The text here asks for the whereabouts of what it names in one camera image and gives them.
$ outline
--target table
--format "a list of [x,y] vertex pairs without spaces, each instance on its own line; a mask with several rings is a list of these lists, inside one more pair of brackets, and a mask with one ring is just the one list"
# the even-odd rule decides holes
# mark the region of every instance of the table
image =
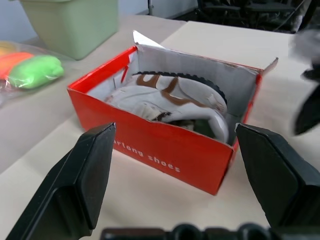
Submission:
[[[280,133],[319,170],[320,149],[316,139],[320,129],[299,137],[292,137],[290,133],[293,116],[314,84],[300,78],[308,65],[288,57],[289,40],[290,35],[282,33],[188,22],[162,45],[258,68],[279,57],[276,69],[264,78],[249,124]],[[0,239],[9,233],[46,173],[73,147],[82,132],[74,114],[66,117],[0,175]],[[91,237],[84,239],[99,239],[105,227],[147,226],[170,230],[181,222],[199,228],[235,229],[244,222],[268,226],[239,151],[217,196],[114,151],[97,228]]]
[[[68,64],[63,80],[0,108],[0,173],[75,113],[67,85],[131,47],[133,30],[162,42],[185,23],[154,16],[123,17],[116,34],[85,59]],[[37,39],[28,44],[43,46]]]

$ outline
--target black chair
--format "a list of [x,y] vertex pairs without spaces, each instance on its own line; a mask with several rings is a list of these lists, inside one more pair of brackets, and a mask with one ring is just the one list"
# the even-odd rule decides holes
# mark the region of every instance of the black chair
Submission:
[[247,13],[249,26],[258,28],[261,14],[290,14],[295,10],[291,0],[287,2],[277,0],[246,0],[243,7]]
[[197,14],[211,24],[225,24],[226,20],[241,20],[241,7],[226,0],[197,0]]

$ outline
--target green bin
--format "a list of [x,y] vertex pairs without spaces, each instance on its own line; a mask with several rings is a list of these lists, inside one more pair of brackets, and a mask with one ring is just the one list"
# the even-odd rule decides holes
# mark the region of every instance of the green bin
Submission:
[[80,60],[118,30],[118,0],[20,0],[49,50]]

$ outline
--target shoe box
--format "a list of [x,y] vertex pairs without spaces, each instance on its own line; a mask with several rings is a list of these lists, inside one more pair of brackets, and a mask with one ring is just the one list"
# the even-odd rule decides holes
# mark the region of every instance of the shoe box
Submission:
[[[235,127],[245,123],[266,69],[166,49],[134,32],[135,46],[68,86],[82,127],[87,131],[114,122],[114,149],[212,195],[217,194],[238,149]],[[165,72],[205,78],[225,94],[227,143],[162,122],[152,122],[105,103],[132,74]]]

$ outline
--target white sneaker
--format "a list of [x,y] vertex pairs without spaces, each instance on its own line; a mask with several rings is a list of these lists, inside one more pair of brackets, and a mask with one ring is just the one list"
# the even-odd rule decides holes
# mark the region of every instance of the white sneaker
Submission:
[[[216,85],[212,82],[211,84],[220,91]],[[220,94],[212,87],[196,80],[160,74],[135,74],[127,86],[155,88],[177,98],[195,100],[209,108],[218,110],[223,116],[227,113],[227,101],[222,97],[224,94],[221,91]]]
[[170,123],[180,120],[207,120],[215,139],[226,143],[229,136],[224,117],[193,99],[178,98],[155,88],[132,85],[114,91],[106,103],[147,120]]

